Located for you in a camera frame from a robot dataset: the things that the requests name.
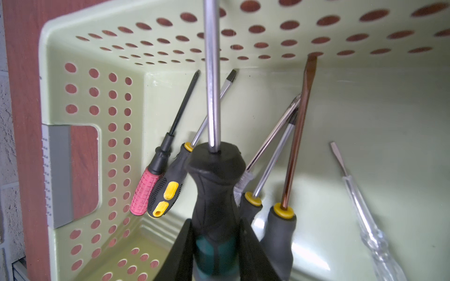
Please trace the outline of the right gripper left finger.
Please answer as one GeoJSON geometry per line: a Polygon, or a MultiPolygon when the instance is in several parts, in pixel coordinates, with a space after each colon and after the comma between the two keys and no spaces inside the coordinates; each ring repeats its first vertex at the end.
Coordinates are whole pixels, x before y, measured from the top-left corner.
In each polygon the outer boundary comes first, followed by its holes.
{"type": "Polygon", "coordinates": [[[154,281],[191,281],[194,245],[192,220],[187,219],[154,281]]]}

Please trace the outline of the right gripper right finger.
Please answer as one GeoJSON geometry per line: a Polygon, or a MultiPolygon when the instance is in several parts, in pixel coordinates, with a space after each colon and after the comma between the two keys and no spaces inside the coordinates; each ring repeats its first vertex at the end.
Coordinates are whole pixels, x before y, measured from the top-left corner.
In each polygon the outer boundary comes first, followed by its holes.
{"type": "Polygon", "coordinates": [[[239,223],[239,271],[241,281],[280,281],[249,222],[239,223]]]}

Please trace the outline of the black yellow dotted screwdriver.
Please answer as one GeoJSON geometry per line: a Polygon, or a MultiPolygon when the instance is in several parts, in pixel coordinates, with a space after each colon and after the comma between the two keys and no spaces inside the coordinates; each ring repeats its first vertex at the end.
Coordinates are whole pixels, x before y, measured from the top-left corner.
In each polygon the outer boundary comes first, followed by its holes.
{"type": "Polygon", "coordinates": [[[312,83],[316,73],[317,57],[309,56],[304,70],[301,100],[297,111],[294,137],[289,155],[288,169],[285,178],[281,202],[270,208],[266,223],[266,232],[261,240],[261,246],[266,257],[281,281],[287,281],[293,268],[293,253],[291,250],[293,234],[296,227],[296,215],[289,206],[289,198],[293,189],[294,174],[298,160],[302,131],[312,83]]]}

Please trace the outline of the black yellow Phillips screwdriver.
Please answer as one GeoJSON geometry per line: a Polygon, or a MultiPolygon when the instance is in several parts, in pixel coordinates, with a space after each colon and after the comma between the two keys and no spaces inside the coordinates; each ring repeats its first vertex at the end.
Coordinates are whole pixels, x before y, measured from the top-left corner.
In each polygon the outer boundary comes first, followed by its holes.
{"type": "Polygon", "coordinates": [[[250,224],[252,224],[255,216],[263,209],[263,204],[261,200],[261,192],[262,189],[268,180],[268,177],[273,170],[280,154],[288,140],[288,138],[293,133],[296,124],[297,111],[295,110],[292,115],[289,117],[287,127],[264,171],[259,183],[256,185],[256,188],[253,192],[245,192],[241,194],[241,199],[239,203],[239,213],[240,217],[246,219],[250,224]]]}

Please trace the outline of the pink handled screwdriver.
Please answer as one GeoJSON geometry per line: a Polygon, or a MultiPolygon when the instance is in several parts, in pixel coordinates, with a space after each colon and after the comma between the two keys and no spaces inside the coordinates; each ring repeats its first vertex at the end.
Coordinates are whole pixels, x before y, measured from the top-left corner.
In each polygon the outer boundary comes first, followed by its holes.
{"type": "Polygon", "coordinates": [[[193,93],[199,76],[200,70],[197,70],[193,75],[191,83],[187,89],[187,92],[173,121],[170,131],[166,133],[161,145],[155,149],[155,155],[153,156],[150,164],[147,166],[141,176],[130,205],[130,212],[133,215],[141,216],[147,211],[148,199],[157,181],[165,172],[168,164],[168,159],[172,152],[172,143],[175,137],[176,128],[193,93]]]}

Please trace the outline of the black yellow flathead screwdriver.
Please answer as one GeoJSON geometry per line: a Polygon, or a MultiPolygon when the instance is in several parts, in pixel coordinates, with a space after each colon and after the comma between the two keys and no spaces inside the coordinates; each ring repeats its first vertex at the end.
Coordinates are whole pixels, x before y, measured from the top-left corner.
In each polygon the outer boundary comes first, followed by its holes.
{"type": "Polygon", "coordinates": [[[181,145],[175,160],[168,166],[165,174],[155,184],[148,199],[147,213],[152,218],[159,218],[166,214],[177,201],[183,182],[187,176],[186,160],[198,143],[205,130],[208,117],[205,117],[192,142],[181,145]]]}

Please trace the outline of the clear red handled screwdriver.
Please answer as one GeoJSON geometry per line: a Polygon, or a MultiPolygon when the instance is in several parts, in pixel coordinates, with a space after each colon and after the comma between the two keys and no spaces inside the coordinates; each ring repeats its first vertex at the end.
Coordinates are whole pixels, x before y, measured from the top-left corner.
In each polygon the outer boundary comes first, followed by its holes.
{"type": "Polygon", "coordinates": [[[299,106],[301,100],[301,94],[297,95],[292,103],[289,105],[287,110],[283,113],[279,121],[276,123],[273,130],[270,132],[266,140],[262,143],[261,147],[257,151],[254,158],[250,161],[250,163],[247,165],[242,177],[240,178],[239,182],[234,186],[233,194],[234,199],[237,204],[237,206],[240,205],[241,195],[245,187],[248,185],[250,181],[254,179],[254,176],[251,172],[253,166],[256,164],[256,162],[260,159],[261,155],[266,151],[269,144],[272,142],[272,140],[276,137],[277,133],[280,131],[282,126],[288,121],[288,118],[293,114],[294,110],[299,106]]]}

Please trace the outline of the green black Phillips screwdriver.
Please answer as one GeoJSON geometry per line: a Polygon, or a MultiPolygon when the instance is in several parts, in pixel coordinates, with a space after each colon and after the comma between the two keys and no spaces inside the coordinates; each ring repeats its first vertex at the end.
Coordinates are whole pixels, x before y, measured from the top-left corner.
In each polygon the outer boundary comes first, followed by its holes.
{"type": "Polygon", "coordinates": [[[237,146],[221,141],[219,4],[204,1],[208,142],[196,146],[187,171],[198,196],[192,215],[193,250],[204,281],[235,281],[239,275],[237,207],[233,188],[245,169],[237,146]]]}

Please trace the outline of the clear handled small screwdriver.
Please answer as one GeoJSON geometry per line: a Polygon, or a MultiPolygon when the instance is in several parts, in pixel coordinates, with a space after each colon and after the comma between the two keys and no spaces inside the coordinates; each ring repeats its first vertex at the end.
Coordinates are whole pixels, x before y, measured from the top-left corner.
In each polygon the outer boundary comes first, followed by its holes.
{"type": "Polygon", "coordinates": [[[343,181],[357,215],[360,237],[371,252],[377,279],[379,281],[405,281],[407,279],[405,273],[390,253],[388,240],[373,219],[355,179],[348,173],[336,142],[331,142],[330,148],[343,171],[343,181]]]}

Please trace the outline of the light green perforated bin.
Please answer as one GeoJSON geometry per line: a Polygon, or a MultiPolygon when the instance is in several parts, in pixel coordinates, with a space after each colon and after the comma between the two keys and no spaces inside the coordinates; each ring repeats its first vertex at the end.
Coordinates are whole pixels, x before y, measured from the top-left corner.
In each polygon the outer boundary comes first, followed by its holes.
{"type": "MultiPolygon", "coordinates": [[[[410,281],[450,278],[450,3],[221,1],[221,139],[251,161],[318,58],[290,206],[293,280],[373,281],[336,142],[410,281]]],[[[191,217],[191,177],[158,219],[130,213],[192,76],[202,1],[109,1],[39,42],[53,281],[152,280],[191,217]]]]}

